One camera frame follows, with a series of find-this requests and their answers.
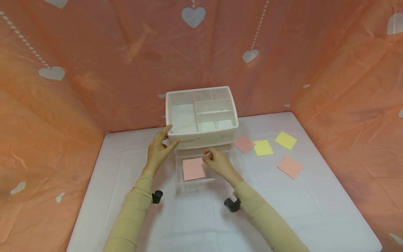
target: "plastic drawer organizer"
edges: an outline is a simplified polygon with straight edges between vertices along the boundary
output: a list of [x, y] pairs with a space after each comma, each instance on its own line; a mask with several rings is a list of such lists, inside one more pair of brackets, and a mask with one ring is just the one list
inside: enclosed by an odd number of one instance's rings
[[238, 116], [229, 87], [211, 87], [166, 93], [166, 124], [170, 141], [180, 140], [176, 148], [176, 183], [184, 191], [204, 188], [217, 179], [210, 169], [206, 177], [184, 181], [184, 159], [203, 156], [203, 149], [215, 146], [241, 171], [233, 143]]
[[177, 150], [233, 143], [238, 116], [229, 87], [166, 93], [166, 124], [169, 139], [181, 141]]

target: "hand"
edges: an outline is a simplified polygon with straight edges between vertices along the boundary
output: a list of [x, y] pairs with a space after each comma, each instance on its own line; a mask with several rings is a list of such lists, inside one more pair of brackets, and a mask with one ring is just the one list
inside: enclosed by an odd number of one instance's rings
[[168, 131], [172, 128], [172, 125], [168, 125], [163, 128], [148, 146], [147, 164], [145, 165], [142, 175], [148, 174], [154, 177], [159, 167], [168, 157], [168, 155], [178, 146], [179, 140], [173, 142], [170, 146], [166, 146], [162, 141], [168, 139]]
[[204, 151], [206, 156], [203, 161], [218, 175], [227, 180], [232, 187], [236, 187], [243, 181], [241, 175], [235, 170], [228, 157], [215, 148], [208, 148]]

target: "yellow sticky note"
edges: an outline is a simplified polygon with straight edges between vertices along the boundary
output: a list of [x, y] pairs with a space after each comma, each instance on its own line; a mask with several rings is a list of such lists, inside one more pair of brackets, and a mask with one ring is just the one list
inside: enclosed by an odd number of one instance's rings
[[275, 140], [276, 143], [280, 144], [281, 146], [291, 150], [294, 144], [297, 142], [297, 139], [293, 138], [287, 133], [280, 132], [279, 136]]
[[274, 154], [272, 147], [267, 140], [255, 141], [255, 146], [253, 147], [256, 152], [256, 156], [265, 156]]

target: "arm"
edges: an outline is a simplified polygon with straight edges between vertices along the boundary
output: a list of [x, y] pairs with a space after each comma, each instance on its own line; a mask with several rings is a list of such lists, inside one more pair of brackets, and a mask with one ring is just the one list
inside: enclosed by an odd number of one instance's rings
[[166, 146], [162, 143], [172, 125], [159, 132], [148, 146], [147, 164], [133, 189], [126, 194], [122, 209], [109, 233], [103, 252], [133, 252], [141, 227], [152, 204], [152, 182], [156, 172], [179, 141]]
[[287, 222], [243, 180], [224, 153], [210, 148], [204, 154], [208, 154], [203, 157], [204, 162], [234, 187], [242, 211], [273, 252], [309, 252]]

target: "dotted line pattern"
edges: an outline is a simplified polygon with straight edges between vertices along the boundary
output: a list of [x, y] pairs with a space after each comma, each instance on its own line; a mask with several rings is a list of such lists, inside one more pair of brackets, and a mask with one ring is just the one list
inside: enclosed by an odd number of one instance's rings
[[42, 57], [34, 50], [34, 48], [31, 46], [30, 43], [28, 43], [28, 41], [24, 38], [23, 35], [21, 35], [21, 32], [17, 29], [17, 27], [15, 27], [13, 25], [13, 23], [9, 20], [9, 18], [4, 14], [4, 12], [2, 12], [0, 10], [0, 15], [3, 17], [3, 19], [5, 21], [7, 21], [7, 24], [9, 26], [11, 26], [11, 29], [14, 30], [14, 32], [18, 35], [18, 37], [24, 42], [24, 44], [32, 51], [33, 54], [35, 54], [35, 56], [37, 56], [38, 60], [40, 60], [42, 62], [42, 64], [44, 64], [48, 69], [50, 69], [50, 66], [48, 63], [46, 63], [46, 61], [44, 61], [44, 59], [42, 59]]
[[262, 26], [264, 16], [266, 15], [266, 10], [267, 10], [267, 5], [268, 5], [268, 3], [269, 3], [269, 1], [267, 0], [267, 1], [266, 1], [266, 5], [264, 6], [264, 9], [263, 9], [262, 17], [260, 18], [260, 22], [259, 22], [259, 25], [258, 25], [258, 29], [257, 29], [257, 31], [256, 31], [256, 34], [255, 34], [255, 38], [253, 39], [253, 44], [252, 44], [252, 47], [251, 47], [251, 50], [250, 50], [250, 51], [252, 51], [253, 48], [255, 47], [255, 42], [256, 42], [256, 40], [258, 39], [258, 34], [259, 34], [259, 31], [260, 31], [260, 27]]

